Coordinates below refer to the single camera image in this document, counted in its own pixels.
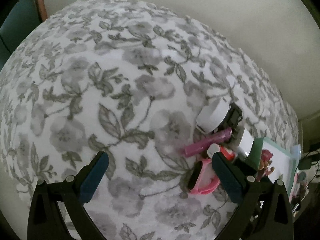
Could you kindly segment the magenta translucent lighter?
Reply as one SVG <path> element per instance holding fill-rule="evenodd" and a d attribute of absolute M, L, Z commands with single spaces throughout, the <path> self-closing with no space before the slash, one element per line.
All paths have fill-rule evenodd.
<path fill-rule="evenodd" d="M 220 144 L 220 143 L 227 142 L 229 139 L 231 139 L 231 136 L 232 136 L 232 129 L 228 127 L 223 131 L 217 132 L 198 142 L 185 146 L 185 148 L 182 151 L 182 154 L 186 158 L 192 157 L 194 155 L 200 154 L 203 151 L 207 150 L 212 144 Z"/>

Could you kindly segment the red cartoon dog figure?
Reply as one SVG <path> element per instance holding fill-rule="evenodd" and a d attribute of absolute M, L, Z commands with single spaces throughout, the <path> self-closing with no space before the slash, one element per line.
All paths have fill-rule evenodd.
<path fill-rule="evenodd" d="M 273 154 L 269 150 L 262 150 L 260 163 L 259 163 L 258 171 L 256 175 L 257 181 L 261 181 L 263 177 L 268 177 L 270 174 L 273 173 L 275 168 L 271 166 L 272 157 L 273 157 Z"/>

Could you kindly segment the mint green storage box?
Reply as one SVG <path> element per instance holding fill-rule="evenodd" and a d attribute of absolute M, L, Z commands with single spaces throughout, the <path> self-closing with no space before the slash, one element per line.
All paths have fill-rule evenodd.
<path fill-rule="evenodd" d="M 246 163 L 256 170 L 259 167 L 262 150 L 269 150 L 273 154 L 271 167 L 274 167 L 275 170 L 268 176 L 270 181 L 275 182 L 279 178 L 282 179 L 287 194 L 290 196 L 297 181 L 295 175 L 301 157 L 301 146 L 295 145 L 291 147 L 291 150 L 285 150 L 267 137 L 254 139 Z"/>

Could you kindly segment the red and white tube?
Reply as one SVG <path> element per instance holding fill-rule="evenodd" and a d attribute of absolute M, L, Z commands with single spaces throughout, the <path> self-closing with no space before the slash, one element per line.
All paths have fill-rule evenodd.
<path fill-rule="evenodd" d="M 235 158 L 235 153 L 219 144 L 213 143 L 207 150 L 207 155 L 212 159 L 213 155 L 221 152 L 228 161 L 232 161 Z"/>

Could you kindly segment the pink wristband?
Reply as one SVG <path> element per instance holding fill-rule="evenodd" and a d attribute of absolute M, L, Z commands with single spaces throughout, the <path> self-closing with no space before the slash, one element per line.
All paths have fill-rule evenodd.
<path fill-rule="evenodd" d="M 220 185 L 220 180 L 212 167 L 212 159 L 199 159 L 187 183 L 187 189 L 193 195 L 213 193 Z"/>

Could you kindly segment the white usb charger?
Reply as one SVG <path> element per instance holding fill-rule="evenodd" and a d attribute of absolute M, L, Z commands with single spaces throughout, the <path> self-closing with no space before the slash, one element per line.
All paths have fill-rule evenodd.
<path fill-rule="evenodd" d="M 230 147 L 235 153 L 247 158 L 250 154 L 253 142 L 254 138 L 249 131 L 245 127 L 240 126 L 232 134 Z"/>

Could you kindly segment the black plug adapter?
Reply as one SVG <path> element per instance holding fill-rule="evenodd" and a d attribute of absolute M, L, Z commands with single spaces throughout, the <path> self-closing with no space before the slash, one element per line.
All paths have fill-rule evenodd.
<path fill-rule="evenodd" d="M 219 130 L 224 130 L 227 128 L 236 129 L 239 122 L 242 120 L 242 110 L 241 108 L 235 104 L 234 102 L 231 102 L 229 104 L 229 108 L 227 111 L 226 116 L 224 117 L 223 121 L 219 125 Z"/>

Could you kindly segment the white round device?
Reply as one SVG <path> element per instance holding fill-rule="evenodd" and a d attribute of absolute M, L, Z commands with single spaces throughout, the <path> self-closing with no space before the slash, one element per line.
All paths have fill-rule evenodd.
<path fill-rule="evenodd" d="M 223 98 L 217 98 L 204 106 L 196 118 L 195 125 L 202 133 L 212 133 L 226 117 L 229 103 Z"/>

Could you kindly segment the grey floral fleece blanket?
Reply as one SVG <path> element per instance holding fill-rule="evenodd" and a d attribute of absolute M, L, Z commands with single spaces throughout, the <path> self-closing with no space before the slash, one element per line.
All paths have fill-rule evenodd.
<path fill-rule="evenodd" d="M 298 142 L 266 72 L 219 33 L 152 3 L 79 0 L 39 25 L 1 70 L 1 161 L 29 206 L 99 151 L 110 164 L 86 209 L 107 239 L 214 239 L 235 209 L 223 188 L 188 194 L 201 109 L 235 102 L 255 138 Z"/>

